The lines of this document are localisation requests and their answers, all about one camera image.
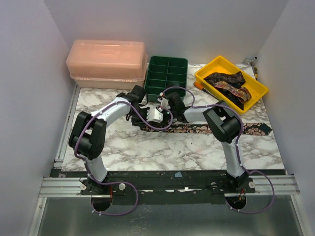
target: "green container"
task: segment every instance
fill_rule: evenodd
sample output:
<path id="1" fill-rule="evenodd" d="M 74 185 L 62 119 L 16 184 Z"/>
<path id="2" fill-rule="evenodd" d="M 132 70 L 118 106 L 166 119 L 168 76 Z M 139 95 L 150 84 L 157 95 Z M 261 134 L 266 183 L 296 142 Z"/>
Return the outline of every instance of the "green container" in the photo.
<path id="1" fill-rule="evenodd" d="M 157 102 L 159 94 L 171 86 L 186 88 L 187 69 L 188 61 L 185 58 L 151 57 L 144 84 L 148 101 Z M 170 89 L 165 95 L 171 92 L 177 92 L 182 100 L 186 95 L 183 89 Z"/>

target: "yellow bin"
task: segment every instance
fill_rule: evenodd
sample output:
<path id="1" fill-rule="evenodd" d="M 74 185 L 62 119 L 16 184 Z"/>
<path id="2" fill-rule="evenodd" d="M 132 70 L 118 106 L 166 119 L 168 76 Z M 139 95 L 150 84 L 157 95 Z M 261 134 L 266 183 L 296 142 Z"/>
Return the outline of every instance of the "yellow bin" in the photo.
<path id="1" fill-rule="evenodd" d="M 214 88 L 212 85 L 210 85 L 208 82 L 204 80 L 208 75 L 214 72 L 235 74 L 239 71 L 242 72 L 244 79 L 246 81 L 243 86 L 246 87 L 252 95 L 252 98 L 248 102 L 244 103 L 244 110 L 240 109 L 227 97 L 220 93 L 216 88 Z M 218 100 L 224 100 L 225 102 L 227 102 L 228 105 L 234 110 L 236 110 L 237 113 L 239 114 L 247 112 L 268 91 L 268 88 L 266 86 L 258 82 L 252 76 L 245 73 L 243 70 L 241 70 L 240 68 L 238 68 L 237 66 L 235 66 L 222 56 L 216 57 L 213 61 L 211 61 L 203 68 L 198 70 L 195 73 L 195 76 L 196 81 L 202 84 L 205 89 L 207 89 L 211 94 L 213 94 Z"/>

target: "translucent orange storage bin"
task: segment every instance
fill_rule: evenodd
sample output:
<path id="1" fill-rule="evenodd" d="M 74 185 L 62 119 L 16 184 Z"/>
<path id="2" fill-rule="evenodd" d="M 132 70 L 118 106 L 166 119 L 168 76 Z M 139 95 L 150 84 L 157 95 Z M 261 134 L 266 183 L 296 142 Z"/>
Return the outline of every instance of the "translucent orange storage bin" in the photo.
<path id="1" fill-rule="evenodd" d="M 66 64 L 82 87 L 131 89 L 144 84 L 147 54 L 143 42 L 76 40 Z"/>
<path id="2" fill-rule="evenodd" d="M 216 88 L 214 88 L 212 85 L 210 85 L 208 82 L 206 82 L 204 79 L 214 73 L 225 73 L 225 74 L 235 74 L 237 72 L 241 71 L 245 83 L 244 87 L 246 87 L 249 92 L 252 95 L 252 98 L 244 103 L 244 110 L 240 109 L 238 106 L 236 106 L 233 102 L 231 102 L 227 97 L 225 97 L 222 93 L 220 93 Z M 213 61 L 205 65 L 203 68 L 198 70 L 195 73 L 196 81 L 203 85 L 205 89 L 207 89 L 211 94 L 213 94 L 218 100 L 224 100 L 228 103 L 228 105 L 233 108 L 235 111 L 237 111 L 239 114 L 243 114 L 247 112 L 259 99 L 263 97 L 268 91 L 268 88 L 258 82 L 256 79 L 254 79 L 249 74 L 245 73 L 243 70 L 229 62 L 227 59 L 225 59 L 222 56 L 216 57 Z"/>

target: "marble tabletop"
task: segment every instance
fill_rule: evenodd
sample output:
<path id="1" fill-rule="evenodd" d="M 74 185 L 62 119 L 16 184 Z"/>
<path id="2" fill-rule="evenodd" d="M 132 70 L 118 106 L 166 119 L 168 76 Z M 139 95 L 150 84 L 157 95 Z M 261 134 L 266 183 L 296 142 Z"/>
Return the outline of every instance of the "marble tabletop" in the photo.
<path id="1" fill-rule="evenodd" d="M 217 100 L 193 86 L 195 72 L 203 64 L 189 65 L 187 88 L 195 97 L 195 105 L 216 103 Z M 254 76 L 252 68 L 238 64 L 241 69 Z M 78 98 L 74 125 L 81 111 L 98 110 L 126 90 L 81 88 Z M 192 102 L 189 94 L 185 104 Z M 243 123 L 270 121 L 263 101 L 258 101 L 242 115 Z M 273 132 L 268 136 L 242 135 L 241 151 L 248 169 L 284 169 Z M 224 170 L 226 161 L 221 143 L 212 134 L 145 132 L 131 125 L 125 117 L 118 119 L 106 130 L 102 160 L 110 171 L 171 171 L 171 170 Z M 81 160 L 74 157 L 69 146 L 63 160 L 63 171 L 83 171 Z"/>

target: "storage box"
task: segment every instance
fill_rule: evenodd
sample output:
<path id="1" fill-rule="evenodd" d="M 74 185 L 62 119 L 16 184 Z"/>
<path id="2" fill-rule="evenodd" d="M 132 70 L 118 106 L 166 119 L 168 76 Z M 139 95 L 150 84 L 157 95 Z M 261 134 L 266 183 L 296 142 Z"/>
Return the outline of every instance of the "storage box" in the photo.
<path id="1" fill-rule="evenodd" d="M 76 40 L 66 64 L 81 87 L 132 89 L 144 84 L 147 54 L 143 42 Z"/>
<path id="2" fill-rule="evenodd" d="M 159 94 L 168 87 L 186 88 L 187 68 L 188 61 L 185 58 L 151 57 L 145 83 L 148 101 L 157 102 Z M 186 95 L 183 89 L 171 89 L 165 94 L 171 92 L 177 92 L 182 100 Z"/>
<path id="3" fill-rule="evenodd" d="M 246 81 L 243 86 L 246 87 L 252 95 L 252 98 L 248 102 L 244 103 L 244 110 L 240 109 L 227 97 L 225 97 L 221 92 L 219 92 L 215 87 L 213 87 L 204 80 L 208 75 L 214 72 L 235 74 L 239 71 L 242 72 L 244 79 Z M 243 70 L 241 70 L 240 68 L 238 68 L 237 66 L 235 66 L 222 56 L 216 57 L 213 61 L 211 61 L 203 68 L 198 70 L 195 73 L 195 76 L 196 81 L 202 84 L 205 89 L 207 89 L 211 94 L 213 94 L 218 100 L 226 101 L 229 104 L 229 106 L 233 108 L 235 111 L 237 111 L 239 114 L 247 112 L 268 91 L 268 88 L 266 86 L 255 80 L 252 76 L 245 73 Z"/>

